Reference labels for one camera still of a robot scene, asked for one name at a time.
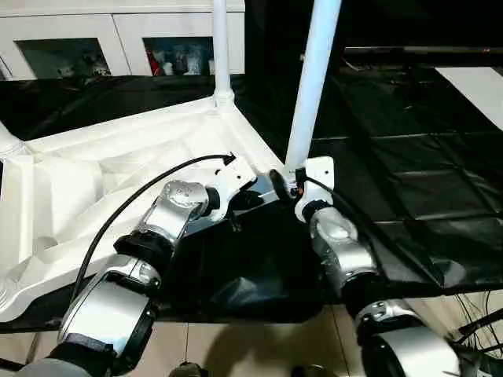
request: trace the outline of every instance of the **cable connector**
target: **cable connector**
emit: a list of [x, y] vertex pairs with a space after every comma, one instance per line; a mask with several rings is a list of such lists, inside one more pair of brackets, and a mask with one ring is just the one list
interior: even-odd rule
[[222, 158], [222, 160], [223, 160], [223, 164], [224, 164], [225, 166], [229, 165], [229, 164], [230, 164], [231, 162], [233, 162], [235, 159], [236, 159], [236, 156], [235, 156], [234, 154], [232, 154], [232, 153], [231, 153], [230, 155], [225, 156], [225, 157], [223, 157], [223, 158]]

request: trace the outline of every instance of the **white metal pipe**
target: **white metal pipe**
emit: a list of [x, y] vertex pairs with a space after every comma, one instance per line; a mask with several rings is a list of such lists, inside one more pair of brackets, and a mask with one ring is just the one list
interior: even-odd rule
[[285, 161], [287, 173], [292, 173], [295, 169], [302, 167], [309, 154], [314, 123], [336, 33], [340, 4], [341, 0], [314, 0], [306, 55]]
[[13, 136], [0, 122], [0, 158], [21, 148], [23, 142]]
[[229, 76], [229, 42], [227, 37], [227, 1], [213, 0], [213, 56], [215, 59], [215, 98], [232, 97]]

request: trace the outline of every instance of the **black plastic sheet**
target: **black plastic sheet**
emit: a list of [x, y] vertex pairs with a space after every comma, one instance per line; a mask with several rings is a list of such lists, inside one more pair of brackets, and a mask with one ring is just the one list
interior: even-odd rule
[[[298, 81], [233, 78], [237, 107], [280, 158]], [[28, 140], [213, 89], [197, 77], [2, 82], [0, 119]], [[343, 70], [325, 81], [310, 154], [334, 158], [336, 187], [384, 235], [373, 241], [390, 289], [417, 297], [503, 287], [502, 145], [503, 132], [435, 70]], [[291, 207], [270, 204], [239, 222], [241, 232], [224, 222], [184, 240], [163, 286], [163, 319], [296, 322], [336, 300]], [[61, 316], [67, 290], [0, 331]]]

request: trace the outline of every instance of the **white panel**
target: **white panel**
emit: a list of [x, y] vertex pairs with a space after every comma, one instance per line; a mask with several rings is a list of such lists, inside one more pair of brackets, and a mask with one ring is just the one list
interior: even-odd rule
[[436, 68], [492, 123], [503, 130], [503, 77], [493, 68]]
[[111, 15], [0, 19], [0, 55], [14, 79], [36, 79], [15, 41], [97, 38], [112, 75], [130, 75]]
[[[89, 13], [211, 12], [212, 0], [2, 0], [0, 16]], [[227, 0], [228, 12], [244, 12], [244, 0]]]
[[[113, 16], [133, 75], [152, 75], [143, 38], [210, 37], [211, 13], [116, 14]], [[244, 73], [244, 13], [228, 13], [229, 69]]]

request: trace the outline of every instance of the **white cabinet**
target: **white cabinet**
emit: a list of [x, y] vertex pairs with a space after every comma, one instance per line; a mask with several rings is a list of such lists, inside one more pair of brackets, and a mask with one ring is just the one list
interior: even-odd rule
[[0, 56], [11, 79], [93, 71], [130, 74], [112, 16], [107, 14], [3, 17]]
[[[0, 72], [13, 80], [209, 75], [211, 11], [211, 0], [3, 0]], [[227, 0], [227, 14], [230, 73], [244, 73], [244, 0]]]

